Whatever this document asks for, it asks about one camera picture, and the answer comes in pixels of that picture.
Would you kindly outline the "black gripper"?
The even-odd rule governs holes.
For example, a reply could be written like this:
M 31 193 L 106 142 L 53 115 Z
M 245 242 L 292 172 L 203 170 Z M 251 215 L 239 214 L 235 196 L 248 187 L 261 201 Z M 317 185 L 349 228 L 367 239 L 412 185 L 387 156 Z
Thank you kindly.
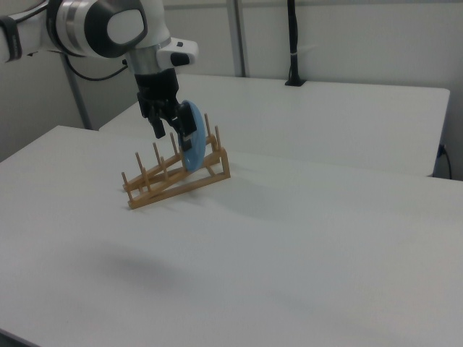
M 142 116 L 150 119 L 156 139 L 166 135 L 162 119 L 169 120 L 169 125 L 179 135 L 182 150 L 191 150 L 196 122 L 191 105 L 181 105 L 177 100 L 179 83 L 176 70 L 168 68 L 154 74 L 136 74 L 135 80 Z

